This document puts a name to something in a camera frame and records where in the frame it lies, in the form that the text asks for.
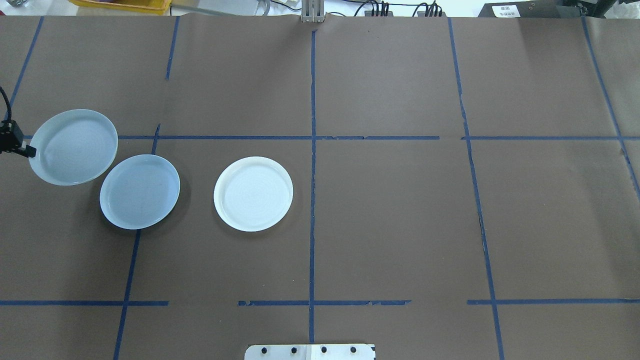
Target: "white plate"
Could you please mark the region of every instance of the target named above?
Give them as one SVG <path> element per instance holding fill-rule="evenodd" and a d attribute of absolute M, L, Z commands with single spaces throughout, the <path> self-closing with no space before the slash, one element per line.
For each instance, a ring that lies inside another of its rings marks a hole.
<path fill-rule="evenodd" d="M 103 114 L 69 110 L 47 120 L 30 143 L 31 168 L 54 185 L 77 185 L 99 177 L 116 157 L 118 133 Z"/>
<path fill-rule="evenodd" d="M 292 200 L 289 173 L 282 165 L 261 156 L 229 165 L 213 190 L 213 203 L 222 220 L 242 231 L 274 226 L 287 213 Z"/>
<path fill-rule="evenodd" d="M 136 155 L 116 165 L 100 189 L 100 208 L 113 225 L 143 229 L 162 220 L 175 206 L 180 177 L 156 155 Z"/>

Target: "brown table surface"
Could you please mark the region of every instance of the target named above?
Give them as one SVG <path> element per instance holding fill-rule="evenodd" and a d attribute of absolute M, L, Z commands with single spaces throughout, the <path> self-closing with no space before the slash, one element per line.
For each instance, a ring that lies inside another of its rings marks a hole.
<path fill-rule="evenodd" d="M 25 134 L 96 110 L 120 135 L 112 166 L 156 142 L 181 180 L 162 222 L 126 231 L 100 212 L 107 173 L 54 186 L 1 155 L 0 358 L 310 342 L 372 343 L 378 359 L 640 358 L 638 33 L 0 17 L 0 84 Z M 294 199 L 243 233 L 212 191 L 253 155 L 288 170 Z"/>

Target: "blue tape line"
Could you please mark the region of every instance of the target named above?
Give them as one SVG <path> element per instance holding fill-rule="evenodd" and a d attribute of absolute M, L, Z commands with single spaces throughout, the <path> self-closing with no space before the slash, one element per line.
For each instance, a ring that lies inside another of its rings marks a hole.
<path fill-rule="evenodd" d="M 175 17 L 175 25 L 173 25 L 173 38 L 171 39 L 171 50 L 169 50 L 169 61 L 166 63 L 166 76 L 165 79 L 169 80 L 171 74 L 171 63 L 173 62 L 173 51 L 175 50 L 175 38 L 178 35 L 178 25 L 180 24 L 180 17 Z"/>
<path fill-rule="evenodd" d="M 504 299 L 498 305 L 556 305 L 556 304 L 640 304 L 640 299 Z M 491 305 L 491 300 L 467 300 L 467 305 Z"/>
<path fill-rule="evenodd" d="M 471 136 L 471 140 L 618 140 L 616 136 Z"/>
<path fill-rule="evenodd" d="M 118 135 L 118 140 L 153 140 L 153 135 Z"/>
<path fill-rule="evenodd" d="M 311 140 L 311 136 L 161 135 L 162 140 Z"/>
<path fill-rule="evenodd" d="M 469 157 L 469 167 L 471 168 L 471 180 L 474 185 L 474 195 L 476 196 L 476 208 L 478 212 L 478 220 L 480 221 L 480 233 L 482 236 L 482 245 L 484 249 L 484 265 L 486 267 L 486 277 L 489 283 L 489 294 L 491 296 L 492 301 L 492 311 L 493 311 L 493 326 L 495 327 L 495 338 L 498 344 L 498 355 L 500 360 L 504 360 L 504 350 L 502 348 L 502 332 L 500 331 L 500 320 L 498 318 L 498 306 L 495 303 L 495 289 L 493 287 L 493 275 L 491 271 L 491 262 L 489 259 L 489 247 L 486 243 L 486 232 L 484 229 L 484 218 L 482 214 L 482 204 L 480 203 L 480 192 L 478 190 L 478 183 L 476 177 L 476 166 L 474 165 L 474 159 L 472 155 L 471 149 L 471 140 L 469 133 L 469 125 L 467 122 L 467 112 L 465 111 L 465 105 L 462 101 L 462 81 L 460 80 L 460 68 L 458 67 L 458 54 L 456 52 L 456 42 L 453 36 L 453 23 L 451 22 L 451 18 L 447 18 L 449 22 L 449 37 L 451 38 L 451 51 L 453 54 L 453 65 L 456 71 L 456 82 L 458 84 L 458 97 L 460 98 L 460 111 L 462 112 L 462 119 L 464 120 L 465 126 L 465 138 L 467 141 L 467 154 Z"/>
<path fill-rule="evenodd" d="M 0 300 L 0 306 L 122 306 L 124 301 Z M 168 301 L 130 301 L 129 306 L 169 306 Z"/>
<path fill-rule="evenodd" d="M 238 306 L 308 306 L 307 300 L 250 300 L 239 301 Z"/>
<path fill-rule="evenodd" d="M 158 146 L 158 135 L 160 133 L 160 124 L 158 124 L 158 127 L 156 128 L 156 133 L 154 134 L 154 144 L 151 146 L 151 155 L 155 155 L 156 154 L 156 148 Z"/>
<path fill-rule="evenodd" d="M 316 306 L 405 306 L 411 300 L 316 300 Z"/>
<path fill-rule="evenodd" d="M 316 306 L 404 306 L 411 300 L 315 300 Z M 239 301 L 238 306 L 308 306 L 306 300 L 249 300 Z"/>
<path fill-rule="evenodd" d="M 40 34 L 40 29 L 42 28 L 42 23 L 44 21 L 44 16 L 40 17 L 40 21 L 38 21 L 38 27 L 36 28 L 36 32 L 33 34 L 33 39 L 31 40 L 31 45 L 29 46 L 29 51 L 27 52 L 27 56 L 24 59 L 24 63 L 22 63 L 22 69 L 20 69 L 20 75 L 18 75 L 18 81 L 15 82 L 15 88 L 13 88 L 13 93 L 11 94 L 11 99 L 9 99 L 9 104 L 13 106 L 13 101 L 15 97 L 18 95 L 18 89 L 20 88 L 20 84 L 22 83 L 22 77 L 24 76 L 24 72 L 27 70 L 27 65 L 29 65 L 29 60 L 31 59 L 31 53 L 33 53 L 33 48 L 36 46 L 36 41 L 38 40 L 38 35 Z M 4 113 L 4 119 L 6 120 L 9 116 L 8 110 Z"/>
<path fill-rule="evenodd" d="M 314 343 L 316 277 L 316 30 L 311 32 L 311 212 L 309 234 L 309 343 Z"/>
<path fill-rule="evenodd" d="M 136 258 L 138 257 L 138 245 L 140 244 L 141 230 L 136 230 L 136 241 L 133 243 L 133 251 L 131 253 L 131 264 L 129 265 L 129 276 L 127 278 L 127 287 L 124 291 L 124 303 L 122 304 L 122 312 L 120 313 L 120 326 L 118 326 L 118 337 L 116 338 L 116 347 L 113 352 L 113 360 L 118 360 L 120 356 L 120 344 L 122 343 L 122 333 L 124 332 L 124 323 L 127 319 L 127 308 L 129 306 L 129 295 L 131 294 L 131 283 L 133 282 L 133 270 L 136 268 Z"/>
<path fill-rule="evenodd" d="M 0 306 L 122 306 L 122 301 L 0 300 Z"/>
<path fill-rule="evenodd" d="M 600 88 L 602 89 L 602 93 L 604 94 L 604 99 L 607 102 L 607 108 L 609 109 L 609 115 L 611 116 L 611 121 L 613 121 L 613 126 L 616 128 L 616 135 L 618 135 L 618 140 L 620 141 L 620 147 L 622 148 L 622 153 L 625 155 L 625 161 L 627 162 L 627 169 L 629 170 L 629 174 L 631 174 L 631 180 L 634 184 L 634 188 L 636 189 L 636 197 L 638 198 L 638 201 L 640 201 L 640 187 L 638 187 L 636 172 L 634 172 L 634 168 L 631 165 L 631 161 L 629 160 L 627 146 L 625 145 L 625 142 L 622 139 L 622 133 L 620 132 L 620 126 L 618 125 L 616 114 L 613 112 L 613 106 L 611 106 L 609 93 L 607 92 L 607 88 L 604 86 L 604 81 L 602 80 L 602 75 L 600 74 L 600 67 L 598 66 L 598 61 L 596 60 L 596 55 L 593 52 L 593 46 L 591 45 L 591 37 L 589 36 L 589 28 L 587 27 L 587 20 L 585 19 L 584 16 L 581 17 L 581 20 L 582 20 L 582 29 L 584 30 L 584 37 L 587 40 L 587 46 L 589 47 L 589 54 L 591 55 L 591 61 L 593 62 L 593 68 L 596 70 L 596 75 L 598 76 L 598 82 L 600 83 Z"/>
<path fill-rule="evenodd" d="M 317 136 L 318 140 L 439 140 L 439 136 Z"/>
<path fill-rule="evenodd" d="M 127 306 L 169 306 L 168 301 L 129 301 Z"/>

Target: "sticker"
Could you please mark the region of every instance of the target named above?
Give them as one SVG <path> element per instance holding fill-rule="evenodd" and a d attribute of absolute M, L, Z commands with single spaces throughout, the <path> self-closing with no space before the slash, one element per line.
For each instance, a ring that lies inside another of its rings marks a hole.
<path fill-rule="evenodd" d="M 495 17 L 520 17 L 520 12 L 515 5 L 492 6 Z"/>

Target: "black cable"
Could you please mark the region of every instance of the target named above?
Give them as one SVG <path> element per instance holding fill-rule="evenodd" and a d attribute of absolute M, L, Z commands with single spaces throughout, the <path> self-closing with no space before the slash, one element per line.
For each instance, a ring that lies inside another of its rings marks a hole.
<path fill-rule="evenodd" d="M 272 3 L 275 3 L 275 4 L 278 4 L 278 5 L 282 5 L 282 6 L 284 6 L 284 7 L 288 8 L 289 10 L 294 11 L 294 12 L 298 12 L 298 11 L 302 10 L 302 8 L 300 8 L 300 9 L 294 9 L 294 8 L 292 8 L 291 6 L 287 5 L 287 4 L 283 4 L 283 3 L 281 3 L 280 1 L 274 1 L 274 0 L 271 0 L 271 2 L 272 2 Z"/>
<path fill-rule="evenodd" d="M 427 7 L 427 11 L 424 13 L 425 17 L 438 17 L 442 16 L 442 7 L 433 0 L 430 6 Z"/>
<path fill-rule="evenodd" d="M 415 14 L 417 14 L 417 13 L 418 13 L 418 9 L 419 9 L 419 8 L 420 8 L 420 6 L 422 6 L 422 5 L 426 6 L 426 8 L 427 8 L 427 9 L 425 10 L 425 12 L 424 12 L 424 15 L 426 16 L 426 13 L 428 13 L 428 12 L 429 12 L 429 4 L 427 4 L 427 3 L 421 3 L 420 5 L 418 5 L 418 6 L 416 6 L 416 7 L 415 7 L 415 10 L 413 11 L 413 15 L 411 15 L 411 17 L 414 17 L 414 16 L 415 16 Z"/>
<path fill-rule="evenodd" d="M 364 3 L 360 3 L 360 6 L 358 6 L 358 10 L 356 10 L 356 13 L 353 14 L 353 16 L 358 16 L 358 12 L 360 12 L 360 9 L 362 9 L 362 7 L 365 6 L 366 4 L 371 4 L 371 15 L 373 15 L 373 10 L 374 10 L 373 4 L 375 4 L 376 7 L 378 7 L 378 2 L 375 0 L 367 0 Z"/>
<path fill-rule="evenodd" d="M 347 3 L 356 3 L 356 4 L 362 4 L 362 3 L 368 3 L 368 1 L 357 1 L 357 0 L 342 0 L 345 1 Z M 415 6 L 415 4 L 389 4 L 389 5 L 393 5 L 393 6 Z"/>
<path fill-rule="evenodd" d="M 2 93 L 4 103 L 6 104 L 6 120 L 3 120 L 3 122 L 9 122 L 11 121 L 11 104 L 9 103 L 9 98 L 6 96 L 6 92 L 4 92 L 4 89 L 1 86 L 0 92 Z"/>

